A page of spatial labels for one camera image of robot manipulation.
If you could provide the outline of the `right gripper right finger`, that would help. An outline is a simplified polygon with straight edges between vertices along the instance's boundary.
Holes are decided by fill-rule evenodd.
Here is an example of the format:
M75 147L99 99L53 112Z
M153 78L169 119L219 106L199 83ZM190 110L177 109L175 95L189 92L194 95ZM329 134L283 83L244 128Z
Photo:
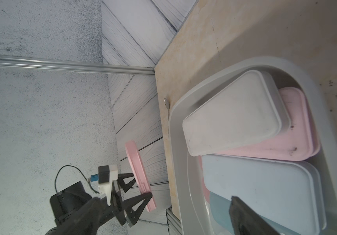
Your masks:
M279 235L239 197L231 197L229 214L236 235Z

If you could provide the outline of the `pink pencil case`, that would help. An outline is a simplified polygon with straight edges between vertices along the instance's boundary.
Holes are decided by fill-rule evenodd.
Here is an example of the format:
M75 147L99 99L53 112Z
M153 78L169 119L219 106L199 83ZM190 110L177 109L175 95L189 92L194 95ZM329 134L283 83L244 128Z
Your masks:
M197 158L198 158L198 163L199 163L200 171L201 171L201 183L202 183L203 195L205 197L206 202L209 204L210 203L210 191L207 189L205 182L204 182L202 157L198 156Z
M221 151L218 155L303 161L320 151L320 141L305 94L295 87L282 88L279 93L292 121L289 130L264 142Z

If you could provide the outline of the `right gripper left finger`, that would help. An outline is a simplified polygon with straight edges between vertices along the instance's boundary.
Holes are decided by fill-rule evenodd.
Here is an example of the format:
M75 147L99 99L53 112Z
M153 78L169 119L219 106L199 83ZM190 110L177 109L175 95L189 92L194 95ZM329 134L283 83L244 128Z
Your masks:
M103 205L100 198L92 198L78 210L70 213L57 213L56 227L46 235L96 235L101 227Z

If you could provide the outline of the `teal pencil case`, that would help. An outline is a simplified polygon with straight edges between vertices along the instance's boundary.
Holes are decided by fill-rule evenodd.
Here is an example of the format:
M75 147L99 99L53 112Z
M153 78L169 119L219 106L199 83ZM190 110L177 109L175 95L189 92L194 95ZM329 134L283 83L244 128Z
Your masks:
M215 193L210 193L210 210L215 222L223 227L225 231L234 235L235 232L229 214L230 206L230 200Z

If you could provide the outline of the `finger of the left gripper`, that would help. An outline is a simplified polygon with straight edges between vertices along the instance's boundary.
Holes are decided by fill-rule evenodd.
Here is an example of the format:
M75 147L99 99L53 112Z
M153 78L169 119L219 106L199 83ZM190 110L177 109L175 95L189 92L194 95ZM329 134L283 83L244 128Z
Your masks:
M120 173L116 180L116 191L128 192L136 184L136 179L133 173Z
M129 227L133 227L138 222L152 196L152 193L148 192L122 201L122 209Z

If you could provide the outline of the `light blue pencil case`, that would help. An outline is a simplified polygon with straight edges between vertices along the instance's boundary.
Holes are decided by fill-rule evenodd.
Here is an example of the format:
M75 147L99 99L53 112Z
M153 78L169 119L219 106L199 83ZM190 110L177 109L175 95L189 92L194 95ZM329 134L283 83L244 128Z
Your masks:
M237 196L257 214L301 235L327 226L321 180L308 162L204 155L203 178L213 194Z

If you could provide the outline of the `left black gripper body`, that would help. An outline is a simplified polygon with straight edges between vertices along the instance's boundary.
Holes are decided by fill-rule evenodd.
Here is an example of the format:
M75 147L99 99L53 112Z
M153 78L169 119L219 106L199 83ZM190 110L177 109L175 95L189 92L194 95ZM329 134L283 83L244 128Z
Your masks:
M79 181L72 186L62 190L61 192L51 196L50 204L55 217L57 226L68 221L80 209L85 208L85 205L91 201L93 197L85 192L82 183ZM100 225L107 223L112 218L116 218L121 225L127 223L124 217L124 212L121 206L121 193L116 182L112 186L111 204L107 204L107 198L101 200Z

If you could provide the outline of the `grey plastic storage box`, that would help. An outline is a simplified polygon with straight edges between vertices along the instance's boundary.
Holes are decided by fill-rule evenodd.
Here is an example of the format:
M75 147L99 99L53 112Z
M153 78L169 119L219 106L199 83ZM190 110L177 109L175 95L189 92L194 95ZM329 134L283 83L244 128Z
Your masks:
M169 135L183 234L208 235L211 228L201 189L198 160L188 153L182 122L211 96L250 69L281 72L303 89L322 145L321 152L311 158L310 163L319 170L321 176L328 220L324 233L337 235L337 131L330 110L314 75L288 60L272 56L241 61L211 72L204 79L196 75L193 88L173 106L169 118Z

